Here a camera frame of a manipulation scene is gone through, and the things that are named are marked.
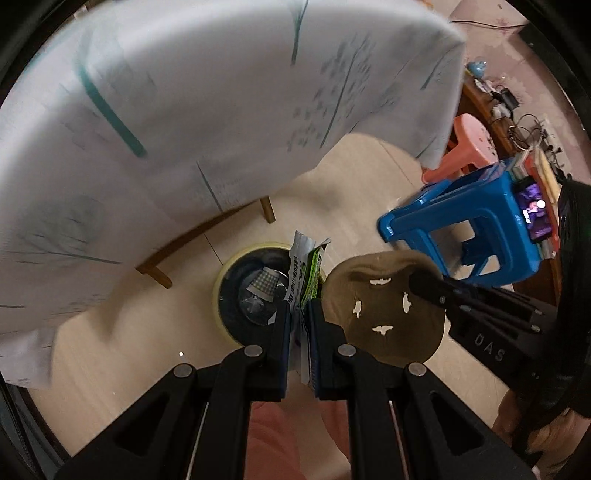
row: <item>metal screw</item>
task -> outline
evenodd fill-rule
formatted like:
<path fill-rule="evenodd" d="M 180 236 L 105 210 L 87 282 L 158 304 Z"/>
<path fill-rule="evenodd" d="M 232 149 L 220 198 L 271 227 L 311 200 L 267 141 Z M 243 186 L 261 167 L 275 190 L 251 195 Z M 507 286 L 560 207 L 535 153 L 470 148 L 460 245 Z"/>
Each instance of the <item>metal screw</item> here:
<path fill-rule="evenodd" d="M 246 356 L 260 356 L 262 354 L 262 347 L 260 345 L 249 345 L 244 347 L 244 355 Z"/>
<path fill-rule="evenodd" d="M 177 378 L 187 378 L 193 373 L 193 367 L 189 364 L 180 364 L 174 367 L 173 373 Z"/>
<path fill-rule="evenodd" d="M 427 373 L 427 367 L 419 362 L 414 362 L 408 366 L 408 371 L 411 372 L 415 377 L 422 377 Z"/>
<path fill-rule="evenodd" d="M 353 345 L 349 345 L 348 343 L 340 345 L 337 351 L 343 356 L 354 356 L 354 354 L 357 353 L 357 349 Z"/>

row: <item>patterned tablecloth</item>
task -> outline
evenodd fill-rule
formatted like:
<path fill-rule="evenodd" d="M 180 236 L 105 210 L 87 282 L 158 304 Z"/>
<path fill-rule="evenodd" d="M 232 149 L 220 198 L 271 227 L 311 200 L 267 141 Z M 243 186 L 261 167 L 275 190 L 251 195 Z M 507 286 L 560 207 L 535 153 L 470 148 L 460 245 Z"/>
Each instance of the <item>patterned tablecloth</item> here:
<path fill-rule="evenodd" d="M 463 47 L 412 0 L 127 0 L 62 28 L 0 108 L 6 380 L 47 385 L 57 326 L 351 131 L 436 167 Z"/>

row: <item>electrical cable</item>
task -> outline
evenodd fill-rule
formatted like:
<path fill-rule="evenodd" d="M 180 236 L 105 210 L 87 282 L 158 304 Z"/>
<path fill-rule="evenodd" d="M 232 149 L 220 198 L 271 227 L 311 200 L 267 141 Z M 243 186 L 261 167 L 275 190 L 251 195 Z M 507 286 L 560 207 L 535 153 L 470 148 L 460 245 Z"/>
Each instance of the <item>electrical cable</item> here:
<path fill-rule="evenodd" d="M 462 23 L 462 24 L 472 25 L 473 27 L 493 28 L 496 30 L 506 30 L 506 29 L 510 29 L 510 28 L 521 28 L 521 27 L 528 25 L 527 23 L 520 24 L 520 25 L 493 25 L 490 23 L 477 22 L 475 20 L 451 20 L 450 23 Z"/>

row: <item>blue plastic stool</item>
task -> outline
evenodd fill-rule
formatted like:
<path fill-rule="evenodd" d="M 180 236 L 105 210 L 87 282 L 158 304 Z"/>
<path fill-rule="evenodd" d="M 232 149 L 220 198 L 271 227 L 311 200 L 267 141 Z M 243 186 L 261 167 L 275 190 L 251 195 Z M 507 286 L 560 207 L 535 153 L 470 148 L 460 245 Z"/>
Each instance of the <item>blue plastic stool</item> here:
<path fill-rule="evenodd" d="M 475 234 L 462 243 L 462 264 L 474 265 L 467 282 L 498 287 L 538 271 L 540 254 L 530 241 L 504 162 L 427 185 L 410 204 L 382 216 L 378 231 L 385 242 L 406 241 L 431 257 L 441 273 L 450 275 L 430 232 L 464 220 Z M 499 270 L 481 275 L 492 255 L 499 260 Z"/>

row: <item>pink pants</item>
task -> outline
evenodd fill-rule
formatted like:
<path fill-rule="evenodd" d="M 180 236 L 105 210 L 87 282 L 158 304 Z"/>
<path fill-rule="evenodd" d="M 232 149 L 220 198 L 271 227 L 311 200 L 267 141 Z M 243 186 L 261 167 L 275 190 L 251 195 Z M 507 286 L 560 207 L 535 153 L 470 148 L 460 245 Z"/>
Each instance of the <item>pink pants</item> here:
<path fill-rule="evenodd" d="M 350 461 L 349 423 L 345 401 L 320 402 L 322 420 L 337 447 Z M 306 480 L 300 472 L 296 436 L 277 403 L 255 402 L 246 447 L 245 480 Z"/>

